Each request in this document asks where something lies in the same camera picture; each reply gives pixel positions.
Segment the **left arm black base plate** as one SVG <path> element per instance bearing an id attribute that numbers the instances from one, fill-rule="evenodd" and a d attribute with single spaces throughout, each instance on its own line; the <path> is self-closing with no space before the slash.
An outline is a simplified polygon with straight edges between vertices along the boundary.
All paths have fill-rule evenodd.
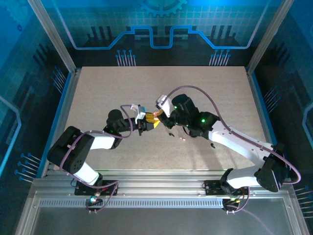
<path id="1" fill-rule="evenodd" d="M 100 180 L 96 183 L 96 186 L 105 186 L 108 184 L 112 184 L 115 180 Z M 97 189 L 87 187 L 86 185 L 82 184 L 81 182 L 73 181 L 70 183 L 72 187 L 74 187 L 74 195 L 79 196 L 94 196 L 97 192 Z M 113 192 L 115 184 L 105 187 L 101 191 L 101 196 L 110 196 Z"/>

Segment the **small lit circuit board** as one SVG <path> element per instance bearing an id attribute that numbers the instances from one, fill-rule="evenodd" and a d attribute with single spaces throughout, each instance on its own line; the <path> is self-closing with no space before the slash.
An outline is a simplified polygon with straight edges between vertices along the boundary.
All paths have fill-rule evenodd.
<path id="1" fill-rule="evenodd" d="M 95 195 L 91 196 L 90 199 L 86 200 L 86 206 L 99 206 L 102 204 L 103 200 L 99 198 L 100 194 L 96 193 Z"/>
<path id="2" fill-rule="evenodd" d="M 245 196 L 239 196 L 236 198 L 224 199 L 223 200 L 223 207 L 226 210 L 236 210 L 240 206 L 240 202 L 243 201 Z"/>

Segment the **aluminium table side rail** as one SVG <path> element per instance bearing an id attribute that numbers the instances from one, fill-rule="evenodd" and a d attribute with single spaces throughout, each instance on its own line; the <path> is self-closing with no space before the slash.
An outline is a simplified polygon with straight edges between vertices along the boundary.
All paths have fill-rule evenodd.
<path id="1" fill-rule="evenodd" d="M 50 147 L 55 143 L 55 141 L 60 137 L 65 129 L 81 70 L 82 68 L 78 68 L 75 73 L 69 73 L 68 75 L 45 145 L 36 178 L 42 178 L 45 175 L 48 166 L 47 155 Z"/>
<path id="2" fill-rule="evenodd" d="M 263 96 L 261 93 L 260 86 L 256 79 L 254 73 L 250 73 L 248 71 L 248 67 L 245 67 L 247 78 L 251 87 L 252 95 L 254 98 L 254 102 L 256 104 L 257 112 L 260 118 L 261 126 L 265 135 L 267 142 L 271 142 L 272 144 L 277 144 L 277 139 L 272 127 L 272 124 L 269 119 L 269 115 L 265 106 L 265 102 L 263 100 Z"/>

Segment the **aluminium mounting rail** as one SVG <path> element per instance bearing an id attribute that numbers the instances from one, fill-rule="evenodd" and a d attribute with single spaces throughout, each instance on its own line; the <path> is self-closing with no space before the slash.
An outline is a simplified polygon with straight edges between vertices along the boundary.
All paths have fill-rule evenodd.
<path id="1" fill-rule="evenodd" d="M 205 197 L 205 180 L 218 180 L 223 171 L 211 170 L 101 170 L 105 180 L 118 180 L 117 197 L 169 198 Z M 48 170 L 33 181 L 30 193 L 40 198 L 74 196 L 72 178 L 58 170 Z"/>

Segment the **grey metal cover panel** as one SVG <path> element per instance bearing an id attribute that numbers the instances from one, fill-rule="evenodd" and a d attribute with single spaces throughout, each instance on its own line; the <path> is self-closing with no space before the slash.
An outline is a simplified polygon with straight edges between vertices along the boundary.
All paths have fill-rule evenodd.
<path id="1" fill-rule="evenodd" d="M 254 191 L 240 211 L 221 208 L 40 208 L 26 203 L 13 235 L 313 235 L 295 196 Z"/>

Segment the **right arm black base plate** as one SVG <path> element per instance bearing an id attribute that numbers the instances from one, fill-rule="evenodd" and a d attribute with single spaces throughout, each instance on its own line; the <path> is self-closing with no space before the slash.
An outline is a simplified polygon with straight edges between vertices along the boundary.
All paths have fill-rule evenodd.
<path id="1" fill-rule="evenodd" d="M 226 182 L 219 180 L 206 180 L 202 183 L 205 195 L 226 195 L 226 196 L 242 196 L 247 195 L 247 187 L 235 189 Z"/>

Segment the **aluminium frame post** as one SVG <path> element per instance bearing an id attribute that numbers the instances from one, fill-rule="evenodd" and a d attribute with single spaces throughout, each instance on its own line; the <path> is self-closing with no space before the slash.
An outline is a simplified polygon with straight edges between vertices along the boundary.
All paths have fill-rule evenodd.
<path id="1" fill-rule="evenodd" d="M 269 23 L 259 45 L 257 46 L 247 67 L 247 75 L 252 75 L 265 51 L 270 45 L 273 37 L 276 35 L 281 23 L 289 12 L 294 0 L 281 0 L 277 11 L 275 12 L 271 22 Z"/>
<path id="2" fill-rule="evenodd" d="M 76 65 L 72 60 L 65 44 L 63 43 L 56 27 L 54 26 L 50 16 L 48 15 L 44 5 L 41 0 L 27 0 L 32 10 L 34 11 L 36 17 L 44 28 L 46 34 L 51 40 L 52 44 L 56 48 L 59 56 L 61 57 L 63 63 L 65 64 L 68 71 L 73 75 L 76 74 Z"/>

